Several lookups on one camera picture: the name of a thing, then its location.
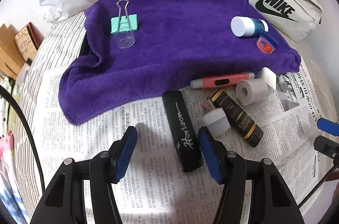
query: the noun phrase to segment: blue label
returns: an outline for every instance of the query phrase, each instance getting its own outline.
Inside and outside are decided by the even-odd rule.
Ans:
[[[261,20],[251,18],[254,23],[254,33],[252,36],[260,36],[260,34],[265,30],[264,23]]]

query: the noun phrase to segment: swoosh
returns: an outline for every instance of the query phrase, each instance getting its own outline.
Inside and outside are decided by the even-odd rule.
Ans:
[[[282,17],[282,18],[285,18],[285,19],[297,22],[296,20],[293,20],[293,19],[289,18],[287,15],[283,15],[281,13],[278,13],[278,12],[275,12],[273,10],[270,10],[270,9],[266,8],[264,6],[263,2],[264,2],[264,0],[258,0],[257,3],[255,3],[255,7],[257,8],[257,10],[259,12],[262,12],[262,13],[265,13],[265,14],[269,14],[269,15],[275,15],[275,16],[278,16],[278,17]]]

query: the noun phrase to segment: newspaper photo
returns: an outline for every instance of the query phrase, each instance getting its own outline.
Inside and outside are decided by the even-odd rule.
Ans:
[[[190,173],[182,172],[162,98],[124,104],[74,126],[65,118],[58,100],[59,82],[66,68],[45,72],[34,113],[32,132],[46,186],[64,159],[91,159],[121,139],[131,125],[137,129],[138,141],[125,177],[112,185],[123,223],[212,223],[223,185],[211,178],[206,163]],[[235,87],[224,90],[237,102]],[[203,126],[200,104],[214,89],[187,87],[181,92],[197,134]],[[258,146],[251,147],[234,128],[216,140],[247,160],[272,159],[300,203],[327,171],[326,157],[313,148],[320,134],[316,121],[322,112],[305,63],[302,61],[299,73],[277,76],[274,94],[243,109],[264,132]],[[89,181],[84,185],[88,223],[94,223]],[[301,207],[302,214],[320,190]],[[250,195],[251,182],[247,181],[241,223],[248,222]]]

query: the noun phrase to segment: towel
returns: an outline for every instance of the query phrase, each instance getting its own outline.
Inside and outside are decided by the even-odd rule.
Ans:
[[[111,35],[117,1],[100,0],[85,11],[92,52],[74,60],[59,85],[60,106],[72,124],[201,77],[257,73],[263,67],[275,73],[299,71],[299,54],[248,0],[129,0],[128,13],[138,15],[139,27],[127,49],[119,49]],[[265,20],[277,49],[263,54],[257,37],[233,35],[234,16]]]

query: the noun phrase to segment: pink pen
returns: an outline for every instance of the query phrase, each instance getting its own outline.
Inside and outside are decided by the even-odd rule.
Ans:
[[[224,75],[218,77],[206,77],[191,81],[192,88],[217,88],[228,85],[236,85],[242,79],[254,79],[254,73],[242,72],[238,74]]]

